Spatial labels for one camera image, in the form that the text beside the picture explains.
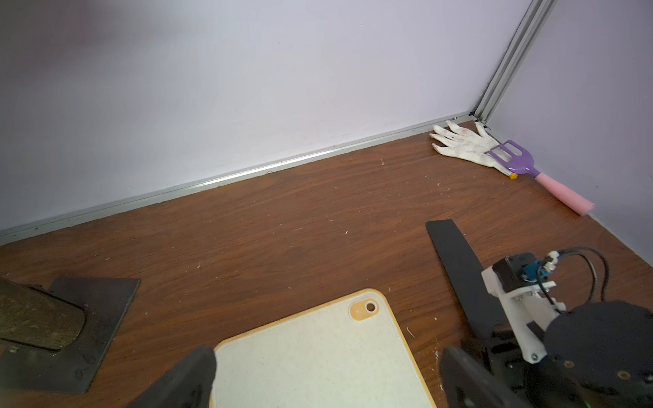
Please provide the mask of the white work glove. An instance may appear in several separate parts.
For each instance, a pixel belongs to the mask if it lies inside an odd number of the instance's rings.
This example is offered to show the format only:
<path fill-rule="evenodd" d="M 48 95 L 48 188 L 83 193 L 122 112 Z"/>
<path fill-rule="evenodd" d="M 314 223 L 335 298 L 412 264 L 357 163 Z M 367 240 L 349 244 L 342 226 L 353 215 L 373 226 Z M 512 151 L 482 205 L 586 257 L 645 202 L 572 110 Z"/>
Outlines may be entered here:
<path fill-rule="evenodd" d="M 433 149 L 442 156 L 494 168 L 512 180 L 516 179 L 516 173 L 508 170 L 505 165 L 488 154 L 488 151 L 499 146 L 499 142 L 488 134 L 481 122 L 475 122 L 474 125 L 476 131 L 452 121 L 447 121 L 447 129 L 435 125 L 434 132 L 430 134 L 430 138 L 434 141 Z"/>

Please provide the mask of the purple pink garden rake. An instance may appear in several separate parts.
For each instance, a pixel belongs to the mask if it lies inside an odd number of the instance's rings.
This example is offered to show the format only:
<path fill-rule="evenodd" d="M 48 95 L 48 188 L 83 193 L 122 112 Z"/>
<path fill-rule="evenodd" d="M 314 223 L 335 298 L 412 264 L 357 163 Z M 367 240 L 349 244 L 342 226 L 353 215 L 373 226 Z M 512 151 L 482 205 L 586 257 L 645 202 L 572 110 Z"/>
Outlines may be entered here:
<path fill-rule="evenodd" d="M 569 207 L 569 209 L 580 216 L 590 214 L 595 208 L 595 204 L 590 202 L 590 200 L 549 177 L 549 175 L 537 170 L 532 154 L 513 140 L 508 140 L 503 144 L 489 149 L 486 154 L 507 168 L 511 173 L 532 176 L 552 196 L 556 197 L 566 207 Z"/>

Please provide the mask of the cream cutting board orange rim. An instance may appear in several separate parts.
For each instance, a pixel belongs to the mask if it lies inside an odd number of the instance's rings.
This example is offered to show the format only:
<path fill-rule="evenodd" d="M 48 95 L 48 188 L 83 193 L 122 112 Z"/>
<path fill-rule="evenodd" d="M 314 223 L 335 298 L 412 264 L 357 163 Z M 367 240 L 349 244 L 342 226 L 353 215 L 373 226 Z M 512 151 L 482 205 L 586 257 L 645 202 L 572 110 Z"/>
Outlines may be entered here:
<path fill-rule="evenodd" d="M 365 289 L 220 342 L 212 407 L 433 407 L 388 300 Z"/>

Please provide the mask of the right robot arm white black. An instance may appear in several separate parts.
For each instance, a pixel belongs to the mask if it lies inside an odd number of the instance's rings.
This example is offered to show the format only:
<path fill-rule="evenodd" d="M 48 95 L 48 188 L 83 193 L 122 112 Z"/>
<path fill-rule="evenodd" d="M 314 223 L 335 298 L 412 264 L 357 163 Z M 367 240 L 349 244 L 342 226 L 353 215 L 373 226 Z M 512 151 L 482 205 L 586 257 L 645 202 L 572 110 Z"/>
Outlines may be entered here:
<path fill-rule="evenodd" d="M 516 332 L 468 338 L 465 352 L 530 407 L 650 407 L 652 313 L 623 301 L 583 304 L 547 328 L 525 324 L 544 347 L 524 353 Z"/>

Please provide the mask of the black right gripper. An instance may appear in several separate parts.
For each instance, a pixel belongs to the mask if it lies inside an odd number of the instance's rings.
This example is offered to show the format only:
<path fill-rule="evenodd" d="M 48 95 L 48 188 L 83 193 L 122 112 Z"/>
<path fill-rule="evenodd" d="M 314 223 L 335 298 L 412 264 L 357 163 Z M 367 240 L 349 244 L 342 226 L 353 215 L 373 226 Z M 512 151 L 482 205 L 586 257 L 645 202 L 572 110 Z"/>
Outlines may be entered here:
<path fill-rule="evenodd" d="M 465 338 L 462 348 L 493 377 L 533 407 L 580 407 L 582 398 L 554 362 L 544 358 L 535 364 L 523 359 L 513 333 L 490 338 Z"/>

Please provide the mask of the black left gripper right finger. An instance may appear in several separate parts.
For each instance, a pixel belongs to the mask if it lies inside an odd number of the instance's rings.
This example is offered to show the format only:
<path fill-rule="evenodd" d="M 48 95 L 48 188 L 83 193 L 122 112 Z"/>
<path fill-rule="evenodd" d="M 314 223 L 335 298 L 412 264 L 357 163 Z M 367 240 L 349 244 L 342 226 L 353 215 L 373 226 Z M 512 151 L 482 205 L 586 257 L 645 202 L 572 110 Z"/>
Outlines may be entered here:
<path fill-rule="evenodd" d="M 461 348 L 444 349 L 440 377 L 449 407 L 530 407 Z"/>

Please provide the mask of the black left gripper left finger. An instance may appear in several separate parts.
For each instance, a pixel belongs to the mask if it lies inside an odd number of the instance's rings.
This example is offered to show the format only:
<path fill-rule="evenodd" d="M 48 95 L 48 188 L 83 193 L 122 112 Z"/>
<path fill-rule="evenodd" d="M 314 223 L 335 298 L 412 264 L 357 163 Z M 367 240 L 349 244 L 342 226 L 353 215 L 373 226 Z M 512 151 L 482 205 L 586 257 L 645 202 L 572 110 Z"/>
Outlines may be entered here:
<path fill-rule="evenodd" d="M 128 407 L 208 407 L 216 371 L 214 350 L 199 346 Z"/>

